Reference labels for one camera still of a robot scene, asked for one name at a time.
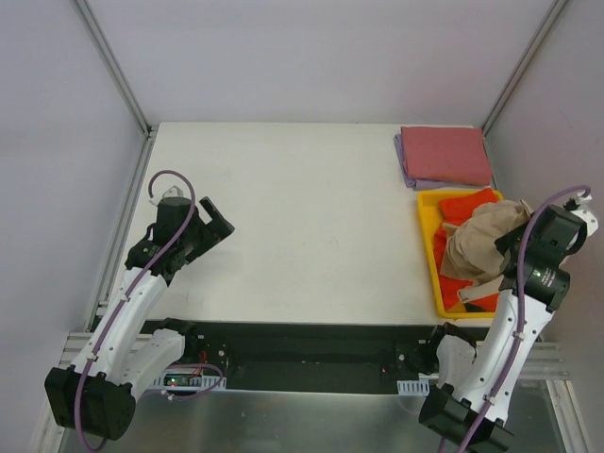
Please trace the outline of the beige t shirt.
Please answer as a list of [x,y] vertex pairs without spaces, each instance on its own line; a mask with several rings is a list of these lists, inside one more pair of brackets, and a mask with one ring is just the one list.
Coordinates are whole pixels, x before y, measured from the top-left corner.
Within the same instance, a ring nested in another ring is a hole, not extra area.
[[526,223],[532,213],[524,200],[502,200],[478,206],[460,226],[445,222],[440,274],[474,286],[498,279],[503,256],[495,241]]

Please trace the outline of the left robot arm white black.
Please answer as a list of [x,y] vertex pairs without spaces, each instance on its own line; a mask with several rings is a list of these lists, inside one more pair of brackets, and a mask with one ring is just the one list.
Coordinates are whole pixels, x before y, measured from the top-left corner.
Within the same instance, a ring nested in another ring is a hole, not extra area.
[[132,347],[176,273],[233,231],[207,197],[196,207],[184,196],[158,202],[156,220],[128,251],[122,282],[92,337],[66,368],[52,368],[44,381],[58,426],[116,441],[161,372],[172,363],[188,367],[197,361],[200,346],[190,322],[167,319],[141,349]]

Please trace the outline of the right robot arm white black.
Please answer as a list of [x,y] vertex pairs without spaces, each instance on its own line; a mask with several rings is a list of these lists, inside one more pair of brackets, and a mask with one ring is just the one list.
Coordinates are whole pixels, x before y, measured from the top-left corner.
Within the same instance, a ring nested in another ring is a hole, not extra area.
[[515,383],[533,344],[570,289],[562,262],[598,228],[586,207],[549,205],[531,230],[519,226],[495,241],[503,258],[495,318],[481,345],[449,323],[437,326],[421,346],[424,374],[438,373],[420,410],[421,425],[460,452],[505,452]]

